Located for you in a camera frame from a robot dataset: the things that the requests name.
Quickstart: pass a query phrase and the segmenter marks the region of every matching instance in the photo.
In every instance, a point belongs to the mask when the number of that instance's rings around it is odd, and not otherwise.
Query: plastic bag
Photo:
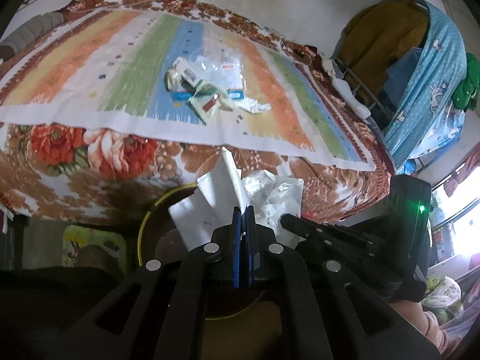
[[[179,56],[173,64],[173,69],[174,72],[169,75],[167,82],[174,82],[173,86],[175,81],[178,81],[178,75],[181,75],[193,88],[194,94],[190,96],[189,101],[205,124],[212,119],[217,107],[229,110],[235,107],[232,99],[222,88],[208,81],[205,78],[207,75],[198,74],[198,69],[185,58]]]
[[[255,222],[271,228],[277,242],[296,248],[300,237],[280,225],[283,214],[300,217],[303,179],[280,177],[267,170],[253,172],[242,179],[250,205],[255,211]]]
[[[262,114],[272,109],[270,104],[260,104],[258,101],[250,97],[245,97],[243,100],[236,101],[235,105],[244,111],[250,112],[251,114]]]
[[[457,282],[448,276],[436,288],[422,299],[421,305],[428,309],[443,309],[460,300],[462,291]]]
[[[479,314],[480,300],[477,300],[459,316],[441,326],[440,329],[447,333],[450,342],[455,342],[455,344],[458,345],[458,343],[467,335]]]
[[[188,74],[193,81],[201,78],[226,92],[232,100],[244,99],[246,82],[242,74],[241,56],[233,49],[220,43],[211,44],[208,47],[195,50],[188,59],[179,58],[189,65]],[[174,100],[189,100],[194,94],[193,89],[195,87],[191,85],[188,76],[184,76],[183,80],[182,71],[179,73],[180,75],[174,74],[171,70],[168,71],[168,89]]]

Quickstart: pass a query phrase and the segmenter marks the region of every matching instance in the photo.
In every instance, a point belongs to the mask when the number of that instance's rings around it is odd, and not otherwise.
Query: bed
[[[232,151],[242,176],[266,169],[302,178],[301,214],[319,223],[345,218],[388,194],[394,170],[387,151],[333,88],[314,47],[196,0],[73,0],[60,12],[62,26],[0,65],[0,198],[11,211],[99,225],[142,218],[160,195],[208,172],[222,146]],[[162,15],[158,23],[155,15]],[[161,27],[166,20],[169,25]],[[273,116],[257,119],[248,130],[244,119],[250,116],[229,115],[225,131],[231,128],[238,135],[219,138],[203,134],[200,123],[172,124],[181,117],[168,120],[177,112],[173,108],[163,118],[159,110],[148,118],[150,98],[142,105],[129,103],[132,97],[123,99],[129,90],[124,82],[130,80],[132,87],[137,82],[131,78],[136,71],[128,69],[145,61],[137,58],[143,50],[138,46],[127,66],[124,53],[115,50],[118,39],[129,53],[143,32],[156,26],[158,33],[150,39],[160,43],[149,40],[150,49],[143,52],[150,58],[174,47],[177,33],[165,32],[172,23],[193,33],[201,23],[203,31],[218,30],[225,42],[241,44],[254,62],[247,90],[270,102]],[[94,29],[99,36],[86,35]],[[132,29],[136,35],[125,35]],[[162,45],[167,36],[171,44]],[[164,54],[165,59],[174,57],[170,51]],[[262,71],[254,71],[264,64]],[[117,65],[118,73],[102,70]],[[149,71],[139,79],[147,80]],[[275,73],[265,78],[267,71]],[[107,82],[111,76],[116,78]],[[96,101],[102,96],[106,100],[100,110]],[[309,123],[320,133],[307,131]],[[266,132],[272,126],[277,130]]]

